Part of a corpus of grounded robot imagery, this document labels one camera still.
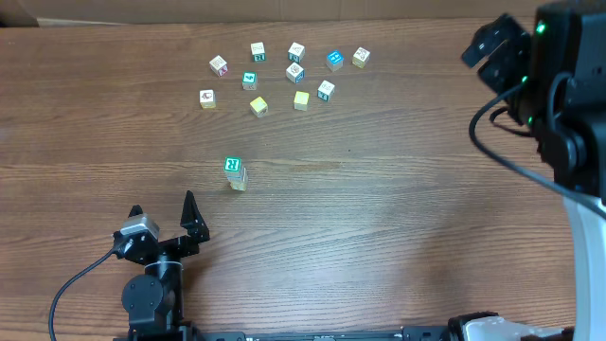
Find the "green R block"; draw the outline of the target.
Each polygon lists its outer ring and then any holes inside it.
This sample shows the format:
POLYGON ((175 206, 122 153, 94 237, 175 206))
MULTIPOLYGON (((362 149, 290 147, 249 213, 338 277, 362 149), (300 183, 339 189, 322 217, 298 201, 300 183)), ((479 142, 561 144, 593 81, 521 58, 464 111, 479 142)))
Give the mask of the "green R block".
POLYGON ((227 156, 224 159, 223 171, 227 176, 238 176, 243 169, 241 159, 236 156, 227 156))

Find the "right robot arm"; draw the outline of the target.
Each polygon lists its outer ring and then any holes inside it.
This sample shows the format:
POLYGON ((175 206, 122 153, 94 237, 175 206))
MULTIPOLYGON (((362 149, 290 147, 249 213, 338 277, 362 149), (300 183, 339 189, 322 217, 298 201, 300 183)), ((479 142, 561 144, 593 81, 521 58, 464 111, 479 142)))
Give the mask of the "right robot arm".
POLYGON ((557 1, 538 7, 524 30, 503 14, 479 28, 462 61, 496 95, 469 125, 475 147, 563 198, 574 244, 576 324, 541 328, 493 312, 448 322, 450 340, 602 340, 605 337, 605 4, 557 1), (531 137, 552 179, 522 168, 476 135, 482 116, 508 114, 531 137))

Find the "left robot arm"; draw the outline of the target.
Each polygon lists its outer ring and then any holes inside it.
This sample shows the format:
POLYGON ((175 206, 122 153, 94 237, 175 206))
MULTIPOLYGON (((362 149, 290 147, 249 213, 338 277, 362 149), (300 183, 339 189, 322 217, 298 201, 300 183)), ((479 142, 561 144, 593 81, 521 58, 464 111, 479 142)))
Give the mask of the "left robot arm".
POLYGON ((119 259, 140 264, 144 273, 128 281, 121 302, 129 315, 129 340, 199 340, 198 329, 184 318, 182 259, 200 252, 210 240, 209 229, 192 191, 186 193, 180 226, 186 234, 159 240, 159 226, 133 206, 122 228, 114 233, 119 259))

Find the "plain wooden block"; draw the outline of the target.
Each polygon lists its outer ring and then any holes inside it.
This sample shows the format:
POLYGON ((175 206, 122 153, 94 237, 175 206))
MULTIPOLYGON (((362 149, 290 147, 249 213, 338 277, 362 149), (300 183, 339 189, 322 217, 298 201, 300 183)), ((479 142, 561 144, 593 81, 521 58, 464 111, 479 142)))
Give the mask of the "plain wooden block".
POLYGON ((242 178, 228 178, 228 181, 230 182, 230 184, 232 185, 241 185, 241 184, 247 184, 248 183, 248 179, 247 177, 242 177, 242 178))

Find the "blue X block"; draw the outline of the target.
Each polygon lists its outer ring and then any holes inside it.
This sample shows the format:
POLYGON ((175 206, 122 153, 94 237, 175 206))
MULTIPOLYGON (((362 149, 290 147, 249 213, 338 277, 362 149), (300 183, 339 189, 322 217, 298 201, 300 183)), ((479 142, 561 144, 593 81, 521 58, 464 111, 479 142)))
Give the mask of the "blue X block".
POLYGON ((241 181, 245 180, 246 176, 247 176, 247 174, 246 174, 246 171, 244 170, 244 171, 239 172, 239 173, 228 173, 226 175, 226 178, 229 181, 240 181, 241 182, 241 181))

